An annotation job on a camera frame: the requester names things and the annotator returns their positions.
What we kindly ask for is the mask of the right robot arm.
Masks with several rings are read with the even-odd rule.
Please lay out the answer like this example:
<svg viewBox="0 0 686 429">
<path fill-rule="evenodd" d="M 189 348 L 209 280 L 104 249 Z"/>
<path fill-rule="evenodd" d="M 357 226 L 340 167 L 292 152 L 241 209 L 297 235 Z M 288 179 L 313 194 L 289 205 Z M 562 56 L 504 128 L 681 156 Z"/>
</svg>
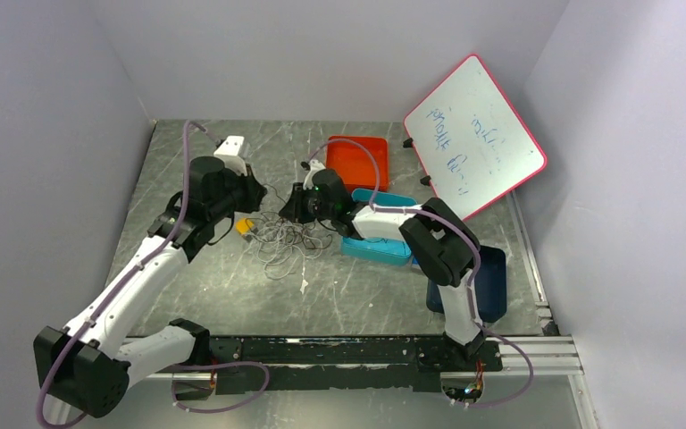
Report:
<svg viewBox="0 0 686 429">
<path fill-rule="evenodd" d="M 466 370 L 479 360 L 485 340 L 475 292 L 480 243 L 442 199 L 412 206 L 356 201 L 334 170 L 322 168 L 293 185 L 279 214 L 293 223 L 327 221 L 343 238 L 404 242 L 438 287 L 448 363 Z"/>
</svg>

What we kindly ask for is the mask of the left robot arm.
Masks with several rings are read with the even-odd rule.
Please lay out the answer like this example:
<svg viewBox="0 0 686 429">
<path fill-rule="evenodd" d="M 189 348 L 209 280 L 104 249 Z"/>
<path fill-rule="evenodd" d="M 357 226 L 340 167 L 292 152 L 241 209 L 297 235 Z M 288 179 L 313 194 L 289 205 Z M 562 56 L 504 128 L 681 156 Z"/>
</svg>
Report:
<svg viewBox="0 0 686 429">
<path fill-rule="evenodd" d="M 125 268 L 63 328 L 47 326 L 33 341 L 39 398 L 52 396 L 100 418 L 151 374 L 170 366 L 197 372 L 214 363 L 208 330 L 185 319 L 141 340 L 126 339 L 163 288 L 213 240 L 216 224 L 257 211 L 266 193 L 238 156 L 190 161 L 182 191 L 171 197 Z"/>
</svg>

